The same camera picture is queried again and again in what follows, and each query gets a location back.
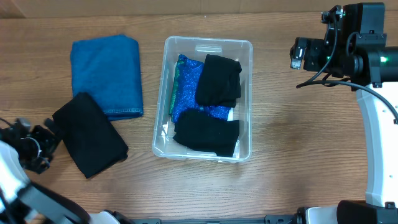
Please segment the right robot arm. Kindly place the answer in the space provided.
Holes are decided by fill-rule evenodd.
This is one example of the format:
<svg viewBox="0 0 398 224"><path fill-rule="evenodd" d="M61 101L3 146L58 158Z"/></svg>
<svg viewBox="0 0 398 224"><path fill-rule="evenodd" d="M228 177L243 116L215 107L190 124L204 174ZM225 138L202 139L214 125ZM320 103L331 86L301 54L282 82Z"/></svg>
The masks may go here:
<svg viewBox="0 0 398 224"><path fill-rule="evenodd" d="M397 48L386 44L385 5L337 5L322 13L323 39L298 37L291 68L313 72L305 86L348 86L364 122L368 180L364 200L332 207L302 207L267 223L397 222Z"/></svg>

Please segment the black cloth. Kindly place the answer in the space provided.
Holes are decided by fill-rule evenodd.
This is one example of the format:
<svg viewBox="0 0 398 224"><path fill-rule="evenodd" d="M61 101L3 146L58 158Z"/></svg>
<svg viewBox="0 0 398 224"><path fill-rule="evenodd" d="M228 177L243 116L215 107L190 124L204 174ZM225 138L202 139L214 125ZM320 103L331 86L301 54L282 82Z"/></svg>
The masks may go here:
<svg viewBox="0 0 398 224"><path fill-rule="evenodd" d="M127 159L123 138L87 93L79 93L52 115L77 168L89 179Z"/></svg>

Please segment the blue sequin garment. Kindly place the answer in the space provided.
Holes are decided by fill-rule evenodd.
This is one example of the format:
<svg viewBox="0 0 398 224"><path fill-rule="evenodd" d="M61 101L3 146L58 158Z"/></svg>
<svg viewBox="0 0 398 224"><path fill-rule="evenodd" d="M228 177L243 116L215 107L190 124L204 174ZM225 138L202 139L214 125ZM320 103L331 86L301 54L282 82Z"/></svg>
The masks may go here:
<svg viewBox="0 0 398 224"><path fill-rule="evenodd" d="M187 109L204 111L210 116L218 119L228 119L230 107L202 106L199 105L195 99L198 81L203 67L203 62L189 59L182 54L178 56L169 110L169 115L173 123L176 123L180 115Z"/></svg>

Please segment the black garment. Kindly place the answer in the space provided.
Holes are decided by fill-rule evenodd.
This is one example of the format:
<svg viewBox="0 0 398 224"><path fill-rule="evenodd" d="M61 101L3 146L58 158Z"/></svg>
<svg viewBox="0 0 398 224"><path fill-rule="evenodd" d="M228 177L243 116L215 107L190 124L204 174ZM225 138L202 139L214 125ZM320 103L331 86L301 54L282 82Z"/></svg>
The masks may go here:
<svg viewBox="0 0 398 224"><path fill-rule="evenodd" d="M230 58L208 54L205 57L195 99L202 106L236 107L241 97L241 64ZM173 139L194 151L233 157L239 137L239 121L223 120L204 111L187 109L175 125Z"/></svg>

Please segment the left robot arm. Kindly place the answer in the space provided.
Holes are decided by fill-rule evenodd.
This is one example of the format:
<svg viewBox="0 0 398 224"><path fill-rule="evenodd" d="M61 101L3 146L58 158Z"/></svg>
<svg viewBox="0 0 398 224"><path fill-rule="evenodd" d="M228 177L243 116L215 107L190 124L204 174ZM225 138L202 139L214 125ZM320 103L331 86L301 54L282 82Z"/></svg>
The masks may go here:
<svg viewBox="0 0 398 224"><path fill-rule="evenodd" d="M110 212L87 213L77 203L29 179L50 167L61 133L51 119L32 127L17 118L1 128L1 223L28 223L37 215L44 223L118 224Z"/></svg>

